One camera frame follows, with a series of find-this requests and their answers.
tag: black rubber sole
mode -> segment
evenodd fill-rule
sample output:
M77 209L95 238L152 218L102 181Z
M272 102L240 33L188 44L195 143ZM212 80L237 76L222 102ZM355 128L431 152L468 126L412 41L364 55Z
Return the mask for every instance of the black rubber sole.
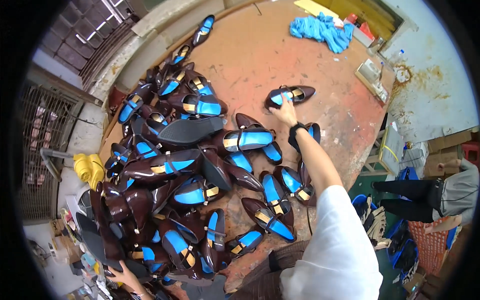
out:
M219 117L175 120L160 132L158 138L167 144L189 146L222 129L223 120Z
M217 168L206 157L202 165L202 173L209 182L216 185L219 189L225 191L231 191L233 189L232 184L225 181L223 176L218 172Z

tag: person's right hand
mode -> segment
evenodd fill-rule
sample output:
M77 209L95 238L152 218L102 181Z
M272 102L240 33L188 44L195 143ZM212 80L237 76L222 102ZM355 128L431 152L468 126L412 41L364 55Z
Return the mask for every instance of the person's right hand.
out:
M439 164L437 165L437 170L438 170L439 172L443 172L444 169L445 169L445 164L439 163Z
M288 128L292 128L293 126L297 125L297 114L295 113L295 108L293 107L293 101L288 101L287 97L280 94L282 96L282 107L280 109L277 108L269 108L269 111L277 117L282 123L288 126Z
M137 293L140 292L143 288L142 284L140 281L138 281L138 278L135 276L134 273L132 273L128 268L127 265L125 264L124 261L119 261L120 265L123 269L123 272L119 272L114 270L113 268L108 268L108 270L115 275L115 277L109 277L107 276L108 279L111 281L116 281L116 282L123 282L127 286L131 287L134 291Z

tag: blue cloth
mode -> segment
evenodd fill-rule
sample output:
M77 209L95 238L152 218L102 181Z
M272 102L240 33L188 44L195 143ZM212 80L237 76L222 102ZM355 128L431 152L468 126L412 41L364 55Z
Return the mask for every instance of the blue cloth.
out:
M318 42L326 42L334 53L341 53L348 48L353 34L352 24L345 24L343 29L336 28L332 16L321 12L318 17L295 18L290 22L290 34L294 37L314 38Z

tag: white sleeve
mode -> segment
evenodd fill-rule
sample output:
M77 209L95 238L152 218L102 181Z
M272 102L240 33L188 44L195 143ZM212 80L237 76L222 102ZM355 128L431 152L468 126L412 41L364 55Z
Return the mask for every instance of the white sleeve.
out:
M301 260L280 275L284 299L377 299L382 275L347 191L330 186L317 200L317 226Z

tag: black pants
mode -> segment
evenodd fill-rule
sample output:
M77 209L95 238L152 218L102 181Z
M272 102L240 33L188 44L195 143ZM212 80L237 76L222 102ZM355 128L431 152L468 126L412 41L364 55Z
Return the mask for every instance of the black pants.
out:
M399 194L411 200L383 199L380 206L383 206L385 211L408 221L431 223L435 206L431 196L435 184L436 180L395 180L375 182L373 187L377 191Z

